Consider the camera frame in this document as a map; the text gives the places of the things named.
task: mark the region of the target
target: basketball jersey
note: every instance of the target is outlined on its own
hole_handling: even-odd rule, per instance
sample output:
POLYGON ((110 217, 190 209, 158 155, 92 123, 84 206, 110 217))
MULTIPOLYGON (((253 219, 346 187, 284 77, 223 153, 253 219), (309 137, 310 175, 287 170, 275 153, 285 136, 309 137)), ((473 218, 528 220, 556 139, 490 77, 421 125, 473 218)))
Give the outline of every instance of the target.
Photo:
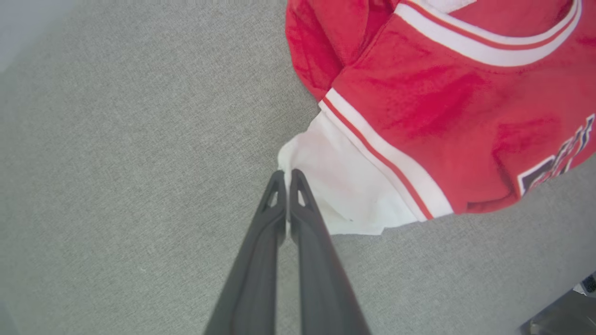
POLYGON ((336 2, 288 4, 321 112, 278 158, 331 233, 498 210, 596 150, 594 1, 528 1, 510 21, 488 0, 336 2))

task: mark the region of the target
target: jersey collar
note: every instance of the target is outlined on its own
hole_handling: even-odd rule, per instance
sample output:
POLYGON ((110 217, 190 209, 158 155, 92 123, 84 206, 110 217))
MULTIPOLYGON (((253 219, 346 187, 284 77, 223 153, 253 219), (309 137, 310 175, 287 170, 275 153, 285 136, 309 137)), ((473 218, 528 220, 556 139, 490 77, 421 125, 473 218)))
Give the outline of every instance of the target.
POLYGON ((501 36, 442 13, 421 0, 407 0, 395 14, 429 39, 468 58, 493 66, 534 63, 557 49, 571 35, 582 14, 582 0, 573 0, 569 13, 540 35, 501 36))

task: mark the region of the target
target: red stripe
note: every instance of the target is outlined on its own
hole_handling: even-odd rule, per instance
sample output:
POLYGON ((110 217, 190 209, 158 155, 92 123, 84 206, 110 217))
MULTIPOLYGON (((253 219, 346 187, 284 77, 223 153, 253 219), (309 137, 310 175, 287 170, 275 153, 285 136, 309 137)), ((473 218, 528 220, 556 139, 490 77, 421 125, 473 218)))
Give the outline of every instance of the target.
POLYGON ((552 35, 551 37, 549 37, 547 39, 544 39, 543 41, 532 43, 532 44, 513 45, 513 44, 497 43, 497 42, 491 41, 489 39, 483 38, 481 36, 478 36, 474 33, 471 33, 467 30, 464 30, 458 26, 454 26, 453 24, 445 22, 445 21, 435 17, 433 14, 428 13, 423 7, 413 3, 411 1, 408 1, 406 4, 410 7, 412 7, 413 9, 415 9, 418 13, 420 13, 425 18, 431 20, 432 22, 435 22, 436 24, 443 26, 444 28, 453 30, 454 32, 459 33, 460 35, 471 38, 475 41, 486 44, 488 46, 492 46, 493 48, 505 49, 505 50, 527 50, 527 49, 534 49, 534 48, 538 48, 540 46, 549 44, 555 38, 557 38, 563 31, 565 31, 567 29, 567 27, 569 27, 569 25, 573 22, 575 15, 578 14, 578 11, 576 10, 575 13, 573 13, 573 17, 571 18, 571 20, 569 20, 569 22, 567 22, 567 24, 564 27, 562 27, 556 34, 552 35))
POLYGON ((390 162, 389 160, 387 160, 385 157, 383 157, 383 155, 381 155, 380 153, 378 153, 378 151, 375 150, 372 147, 372 145, 370 145, 368 143, 368 141, 364 138, 364 136, 362 135, 362 133, 360 133, 360 131, 358 129, 356 129, 356 127, 354 127, 354 125, 351 122, 349 122, 339 111, 337 111, 337 109, 327 99, 327 97, 323 98, 323 102, 327 105, 327 107, 329 107, 329 109, 333 112, 333 114, 335 114, 335 116, 337 116, 337 118, 340 119, 342 121, 342 123, 348 129, 350 129, 350 131, 354 135, 356 135, 356 137, 358 137, 358 139, 360 139, 360 142, 362 142, 362 144, 364 145, 364 147, 366 147, 366 149, 371 154, 373 154, 373 156, 375 156, 376 158, 378 158, 383 164, 385 164, 389 169, 391 169, 391 171, 393 171, 393 173, 395 173, 395 175, 404 184, 404 186, 406 186, 406 189, 408 190, 408 192, 410 193, 410 195, 412 196, 412 198, 414 198, 414 201, 416 202, 416 204, 418 205, 418 207, 420 208, 420 210, 422 211, 422 213, 424 214, 424 216, 426 217, 426 219, 427 220, 433 219, 433 215, 430 213, 429 209, 426 208, 426 205, 422 201, 422 198, 420 198, 420 196, 416 192, 416 189, 414 189, 414 187, 412 186, 412 184, 410 183, 410 181, 408 180, 408 178, 406 178, 406 176, 401 172, 401 170, 399 170, 398 167, 395 166, 395 164, 393 164, 392 162, 390 162))

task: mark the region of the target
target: white trim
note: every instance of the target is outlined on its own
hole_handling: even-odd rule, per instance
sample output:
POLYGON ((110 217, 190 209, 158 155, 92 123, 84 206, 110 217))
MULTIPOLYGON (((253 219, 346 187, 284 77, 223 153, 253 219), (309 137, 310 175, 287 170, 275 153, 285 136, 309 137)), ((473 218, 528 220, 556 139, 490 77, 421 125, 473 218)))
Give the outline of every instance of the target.
POLYGON ((333 125, 335 125, 337 129, 339 129, 342 134, 349 139, 349 141, 358 149, 358 151, 360 151, 360 153, 366 157, 366 159, 371 162, 393 185, 395 190, 403 199, 403 202, 406 203, 412 214, 414 214, 416 217, 416 220, 420 222, 426 221, 427 219, 424 216, 424 213, 420 210, 416 204, 416 201, 414 201, 414 198, 412 198, 412 195, 410 195, 408 192, 406 186, 399 180, 395 173, 393 173, 389 167, 376 158, 375 155, 368 151, 362 141, 356 135, 354 135, 340 119, 337 118, 337 116, 329 109, 329 107, 327 107, 323 101, 319 103, 319 106, 321 107, 321 111, 323 112, 324 116, 327 117, 333 123, 333 125))
MULTIPOLYGON (((422 199, 426 208, 433 217, 443 216, 453 213, 453 209, 449 204, 449 200, 445 197, 443 191, 429 175, 424 168, 418 164, 412 157, 399 151, 387 141, 385 141, 376 131, 368 124, 368 122, 347 102, 335 89, 330 89, 326 95, 327 99, 368 141, 379 154, 385 157, 388 161, 393 163, 414 187, 418 196, 422 199)), ((383 174, 392 182, 399 194, 403 197, 406 204, 410 206, 412 213, 420 220, 424 221, 422 211, 409 194, 406 187, 399 181, 399 178, 379 159, 374 157, 364 145, 360 142, 358 137, 354 135, 339 119, 335 117, 328 107, 321 101, 319 104, 330 120, 340 128, 346 136, 350 138, 352 143, 359 148, 364 154, 383 174)))
POLYGON ((460 35, 453 30, 445 28, 440 24, 435 23, 433 20, 426 18, 413 7, 408 6, 407 3, 400 3, 395 8, 395 14, 429 39, 481 63, 504 67, 527 65, 551 54, 569 37, 569 35, 571 35, 575 27, 578 25, 582 14, 582 1, 574 0, 573 6, 567 16, 549 31, 527 38, 512 38, 488 32, 461 20, 457 20, 447 14, 436 11, 433 8, 424 6, 419 2, 416 3, 439 20, 453 24, 454 26, 487 40, 504 45, 527 45, 544 41, 559 32, 562 27, 573 18, 573 21, 560 33, 560 35, 543 46, 533 49, 507 50, 488 46, 475 39, 460 35))
MULTIPOLYGON (((491 33, 489 31, 479 28, 477 26, 473 26, 472 24, 469 24, 467 22, 458 20, 457 18, 455 18, 451 15, 444 14, 441 11, 438 11, 437 9, 433 8, 432 6, 429 6, 423 0, 409 0, 409 2, 413 2, 413 3, 417 4, 418 6, 424 8, 424 10, 426 10, 429 14, 432 14, 432 16, 438 18, 441 21, 452 24, 460 29, 466 30, 474 35, 478 35, 478 36, 485 38, 489 41, 493 41, 493 42, 496 42, 499 44, 527 45, 527 44, 534 44, 534 43, 544 41, 545 39, 552 37, 552 35, 555 35, 569 21, 571 21, 571 19, 573 18, 573 15, 578 10, 578 2, 580 2, 580 1, 573 0, 573 4, 572 4, 571 8, 569 9, 569 13, 567 13, 567 16, 565 16, 564 19, 559 21, 559 23, 557 23, 554 27, 550 28, 547 32, 541 33, 540 35, 531 36, 531 37, 509 37, 509 36, 502 36, 502 35, 498 35, 495 33, 491 33)), ((404 6, 407 4, 408 4, 408 2, 403 2, 401 5, 404 6)))

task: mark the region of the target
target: red fabric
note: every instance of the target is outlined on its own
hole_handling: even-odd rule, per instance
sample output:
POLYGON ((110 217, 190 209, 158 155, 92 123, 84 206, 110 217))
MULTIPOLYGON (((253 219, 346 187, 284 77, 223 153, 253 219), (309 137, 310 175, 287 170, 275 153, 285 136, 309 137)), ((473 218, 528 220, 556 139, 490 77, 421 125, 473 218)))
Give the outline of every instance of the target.
POLYGON ((292 63, 317 101, 342 68, 358 59, 394 7, 390 0, 288 1, 285 34, 292 63))
MULTIPOLYGON (((288 6, 287 36, 301 80, 317 100, 333 87, 379 136, 422 165, 455 213, 509 206, 596 151, 589 139, 596 112, 594 1, 583 1, 582 19, 557 50, 518 67, 457 54, 392 15, 389 1, 375 10, 372 2, 313 2, 288 6), (522 190, 524 173, 549 157, 522 190)), ((490 15, 495 1, 482 3, 454 16, 495 33, 530 36, 569 11, 568 1, 554 1, 532 17, 531 1, 503 20, 506 10, 490 15)))

